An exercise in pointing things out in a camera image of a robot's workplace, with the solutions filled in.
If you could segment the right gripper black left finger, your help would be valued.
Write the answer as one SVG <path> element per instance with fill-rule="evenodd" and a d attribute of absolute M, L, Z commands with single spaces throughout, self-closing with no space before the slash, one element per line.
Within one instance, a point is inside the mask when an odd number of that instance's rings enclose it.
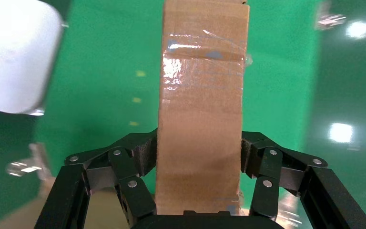
<path fill-rule="evenodd" d="M 157 132 L 131 133 L 110 146 L 66 157 L 43 209 L 37 229 L 82 229 L 90 198 L 113 187 L 130 227 L 156 214 L 142 177 L 156 164 Z"/>

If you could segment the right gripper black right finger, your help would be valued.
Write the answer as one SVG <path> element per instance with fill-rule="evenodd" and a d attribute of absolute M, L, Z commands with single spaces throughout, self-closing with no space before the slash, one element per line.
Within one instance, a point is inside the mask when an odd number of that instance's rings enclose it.
<path fill-rule="evenodd" d="M 256 179 L 251 216 L 275 220 L 279 189 L 300 198 L 315 229 L 366 229 L 366 214 L 322 158 L 242 132 L 241 171 Z"/>

